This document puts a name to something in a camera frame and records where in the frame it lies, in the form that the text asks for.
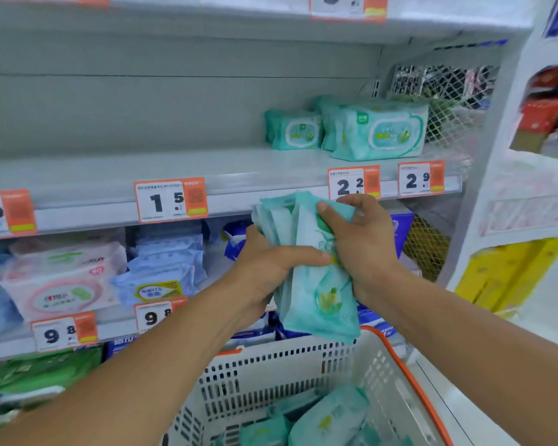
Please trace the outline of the person's left hand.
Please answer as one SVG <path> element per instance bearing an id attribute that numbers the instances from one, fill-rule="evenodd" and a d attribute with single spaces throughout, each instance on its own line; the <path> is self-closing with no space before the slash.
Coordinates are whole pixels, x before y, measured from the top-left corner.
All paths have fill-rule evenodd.
<path id="1" fill-rule="evenodd" d="M 268 297 L 290 272 L 277 272 L 277 247 L 311 246 L 271 246 L 257 227 L 250 225 L 236 264 L 222 279 L 223 286 L 229 290 L 229 306 L 237 313 L 238 329 L 249 326 L 264 314 Z"/>

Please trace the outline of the person's right hand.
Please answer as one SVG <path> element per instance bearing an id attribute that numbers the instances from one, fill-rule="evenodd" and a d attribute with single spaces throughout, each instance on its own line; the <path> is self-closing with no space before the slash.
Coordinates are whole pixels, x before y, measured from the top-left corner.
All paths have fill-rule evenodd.
<path id="1" fill-rule="evenodd" d="M 339 261 L 352 277 L 355 297 L 378 312 L 388 277 L 405 270 L 396 254 L 392 219 L 368 194 L 345 195 L 337 201 L 355 210 L 351 221 L 335 231 Z"/>

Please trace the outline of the teal wet wipe packet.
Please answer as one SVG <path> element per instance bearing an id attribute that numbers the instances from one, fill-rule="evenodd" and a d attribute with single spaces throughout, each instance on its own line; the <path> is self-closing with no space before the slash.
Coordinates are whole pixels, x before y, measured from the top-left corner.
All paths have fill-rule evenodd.
<path id="1" fill-rule="evenodd" d="M 267 238 L 267 226 L 266 226 L 266 218 L 265 218 L 265 209 L 262 204 L 257 203 L 252 206 L 252 222 L 258 229 L 258 231 Z"/>
<path id="2" fill-rule="evenodd" d="M 275 401 L 267 407 L 268 419 L 285 417 L 290 423 L 296 423 L 309 409 L 326 396 L 326 391 L 313 388 Z"/>
<path id="3" fill-rule="evenodd" d="M 310 193 L 295 194 L 287 238 L 292 246 L 326 252 L 331 263 L 293 269 L 280 319 L 286 330 L 353 344 L 361 328 L 352 279 L 339 262 L 334 233 L 317 212 L 320 201 Z"/>
<path id="4" fill-rule="evenodd" d="M 362 388 L 342 385 L 310 408 L 291 428 L 288 446 L 346 446 L 370 408 Z"/>
<path id="5" fill-rule="evenodd" d="M 382 439 L 376 429 L 364 422 L 348 446 L 414 446 L 414 444 L 409 436 Z"/>
<path id="6" fill-rule="evenodd" d="M 240 446 L 288 446 L 292 423 L 285 416 L 242 426 Z"/>
<path id="7" fill-rule="evenodd" d="M 295 246 L 299 209 L 301 202 L 312 200 L 310 191 L 297 191 L 279 197 L 260 199 L 260 208 L 270 222 L 274 242 L 279 246 Z"/>

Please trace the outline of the person's right forearm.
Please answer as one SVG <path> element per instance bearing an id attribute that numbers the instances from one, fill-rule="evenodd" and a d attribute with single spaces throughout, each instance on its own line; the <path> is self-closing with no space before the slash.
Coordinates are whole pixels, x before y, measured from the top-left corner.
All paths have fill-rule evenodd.
<path id="1" fill-rule="evenodd" d="M 378 311 L 521 446 L 558 446 L 558 344 L 395 265 L 354 277 Z"/>

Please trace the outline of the person's left forearm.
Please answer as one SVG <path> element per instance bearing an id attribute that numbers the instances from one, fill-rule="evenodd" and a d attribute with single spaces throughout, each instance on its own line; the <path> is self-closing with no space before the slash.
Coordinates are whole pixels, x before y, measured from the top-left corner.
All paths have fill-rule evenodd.
<path id="1" fill-rule="evenodd" d="M 157 446 L 206 365 L 265 311 L 269 290 L 223 278 L 52 402 L 0 446 Z"/>

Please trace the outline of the purple blue box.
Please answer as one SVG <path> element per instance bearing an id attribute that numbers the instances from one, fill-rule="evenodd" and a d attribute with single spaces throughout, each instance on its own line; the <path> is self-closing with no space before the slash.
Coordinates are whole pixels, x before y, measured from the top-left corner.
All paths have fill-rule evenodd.
<path id="1" fill-rule="evenodd" d="M 396 254 L 400 258 L 414 219 L 414 214 L 398 200 L 387 200 L 380 202 L 380 204 L 387 210 L 392 219 Z"/>

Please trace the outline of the blue and white packet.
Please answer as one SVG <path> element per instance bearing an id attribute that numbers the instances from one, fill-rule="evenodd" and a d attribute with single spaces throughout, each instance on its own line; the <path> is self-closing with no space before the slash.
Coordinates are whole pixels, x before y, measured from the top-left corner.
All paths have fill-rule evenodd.
<path id="1" fill-rule="evenodd" d="M 226 223 L 222 229 L 227 244 L 224 251 L 224 256 L 232 261 L 236 261 L 239 254 L 243 250 L 246 241 L 246 230 L 252 225 L 250 219 L 238 219 Z"/>

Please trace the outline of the dark blue package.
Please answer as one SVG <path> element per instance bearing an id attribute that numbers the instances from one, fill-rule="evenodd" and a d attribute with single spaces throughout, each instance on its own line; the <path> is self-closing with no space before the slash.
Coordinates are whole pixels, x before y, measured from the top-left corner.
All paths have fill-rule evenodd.
<path id="1" fill-rule="evenodd" d="M 379 314 L 375 313 L 365 305 L 357 303 L 357 316 L 361 326 L 370 326 L 379 330 L 385 337 L 394 336 L 398 331 L 396 328 L 385 321 Z"/>
<path id="2" fill-rule="evenodd" d="M 267 312 L 253 325 L 235 333 L 226 343 L 226 347 L 235 349 L 273 343 L 277 337 L 276 331 L 279 323 L 280 319 L 276 310 Z"/>
<path id="3" fill-rule="evenodd" d="M 109 360 L 112 356 L 116 355 L 116 353 L 119 353 L 122 350 L 124 350 L 130 343 L 135 341 L 135 339 L 136 339 L 135 335 L 127 335 L 124 337 L 119 337 L 107 341 L 104 344 L 104 353 L 103 353 L 102 361 Z"/>

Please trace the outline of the small teal wipes pack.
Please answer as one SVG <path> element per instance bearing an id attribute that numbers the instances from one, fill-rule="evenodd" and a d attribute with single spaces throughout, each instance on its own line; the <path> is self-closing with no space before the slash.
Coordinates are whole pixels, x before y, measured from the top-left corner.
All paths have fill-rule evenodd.
<path id="1" fill-rule="evenodd" d="M 319 149 L 322 118 L 315 111 L 270 109 L 264 114 L 265 140 L 274 150 Z"/>

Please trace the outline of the large teal wipes pack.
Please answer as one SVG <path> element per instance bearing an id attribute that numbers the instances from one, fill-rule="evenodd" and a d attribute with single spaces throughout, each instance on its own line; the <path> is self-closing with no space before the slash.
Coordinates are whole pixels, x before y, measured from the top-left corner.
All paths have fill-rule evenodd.
<path id="1" fill-rule="evenodd" d="M 344 121 L 341 111 L 356 102 L 353 97 L 318 96 L 314 108 L 321 116 L 323 139 L 321 148 L 334 152 L 344 142 Z"/>
<path id="2" fill-rule="evenodd" d="M 364 102 L 343 104 L 331 115 L 335 149 L 347 162 L 418 157 L 424 149 L 429 103 Z"/>

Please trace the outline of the white basket with orange rim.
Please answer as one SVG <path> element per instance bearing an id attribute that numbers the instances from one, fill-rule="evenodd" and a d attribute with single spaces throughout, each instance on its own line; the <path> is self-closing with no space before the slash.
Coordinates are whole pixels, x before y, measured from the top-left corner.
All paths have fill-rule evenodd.
<path id="1" fill-rule="evenodd" d="M 159 446 L 239 446 L 240 428 L 267 420 L 275 401 L 313 388 L 329 394 L 349 383 L 365 391 L 364 422 L 382 439 L 409 436 L 414 446 L 454 446 L 388 338 L 369 326 L 351 345 L 305 336 L 216 356 Z"/>

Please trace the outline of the light blue wipes pack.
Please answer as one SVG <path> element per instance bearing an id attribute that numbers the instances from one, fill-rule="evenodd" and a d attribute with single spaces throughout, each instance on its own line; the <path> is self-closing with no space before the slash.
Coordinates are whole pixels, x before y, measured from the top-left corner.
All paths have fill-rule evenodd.
<path id="1" fill-rule="evenodd" d="M 194 284 L 200 284 L 208 277 L 203 265 L 205 244 L 202 233 L 142 237 L 136 241 L 133 254 L 127 264 L 130 271 L 190 265 L 194 267 Z"/>
<path id="2" fill-rule="evenodd" d="M 193 296 L 196 287 L 193 282 L 194 266 L 164 266 L 163 268 L 146 268 L 128 270 L 112 277 L 110 283 L 117 291 L 121 304 L 135 304 Z"/>

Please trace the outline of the yellow packages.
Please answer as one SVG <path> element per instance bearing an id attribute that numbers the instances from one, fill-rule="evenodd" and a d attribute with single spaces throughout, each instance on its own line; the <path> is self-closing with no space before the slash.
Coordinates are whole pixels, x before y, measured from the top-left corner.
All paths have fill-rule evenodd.
<path id="1" fill-rule="evenodd" d="M 558 237 L 484 248 L 473 254 L 454 293 L 505 319 L 530 297 L 558 258 Z"/>

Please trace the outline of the pink and white packages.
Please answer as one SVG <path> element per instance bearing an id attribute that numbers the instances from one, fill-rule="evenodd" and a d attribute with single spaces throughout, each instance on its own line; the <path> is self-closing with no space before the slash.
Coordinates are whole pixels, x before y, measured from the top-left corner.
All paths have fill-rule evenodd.
<path id="1" fill-rule="evenodd" d="M 480 235 L 558 226 L 558 159 L 508 149 L 489 193 Z"/>

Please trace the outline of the white metal shelving unit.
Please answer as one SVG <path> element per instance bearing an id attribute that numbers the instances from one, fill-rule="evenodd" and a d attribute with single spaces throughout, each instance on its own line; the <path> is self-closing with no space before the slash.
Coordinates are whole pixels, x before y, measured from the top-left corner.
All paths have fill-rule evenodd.
<path id="1" fill-rule="evenodd" d="M 139 223 L 134 182 L 203 177 L 214 219 L 328 195 L 325 151 L 275 152 L 268 109 L 382 95 L 398 64 L 500 64 L 544 0 L 388 0 L 384 23 L 308 0 L 0 0 L 0 190 L 38 233 Z"/>

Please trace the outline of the red packages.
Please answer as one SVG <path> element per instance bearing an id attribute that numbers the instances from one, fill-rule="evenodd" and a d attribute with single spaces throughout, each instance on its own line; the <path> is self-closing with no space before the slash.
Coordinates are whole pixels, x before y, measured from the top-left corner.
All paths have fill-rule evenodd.
<path id="1" fill-rule="evenodd" d="M 558 158 L 558 66 L 530 79 L 511 149 Z"/>

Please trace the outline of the pink and white wipes pack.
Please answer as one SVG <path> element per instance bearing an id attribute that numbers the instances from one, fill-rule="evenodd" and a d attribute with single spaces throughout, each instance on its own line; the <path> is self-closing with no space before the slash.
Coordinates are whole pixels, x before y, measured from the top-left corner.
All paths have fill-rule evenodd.
<path id="1" fill-rule="evenodd" d="M 112 279 L 125 271 L 119 242 L 84 243 L 13 258 L 0 286 L 30 323 L 118 305 Z"/>

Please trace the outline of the green packets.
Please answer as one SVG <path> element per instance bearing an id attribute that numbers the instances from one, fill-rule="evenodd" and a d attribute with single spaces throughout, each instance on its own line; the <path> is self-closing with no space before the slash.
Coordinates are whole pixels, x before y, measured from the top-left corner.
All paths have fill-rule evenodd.
<path id="1" fill-rule="evenodd" d="M 102 346 L 30 354 L 0 362 L 0 428 L 84 379 L 102 362 Z"/>

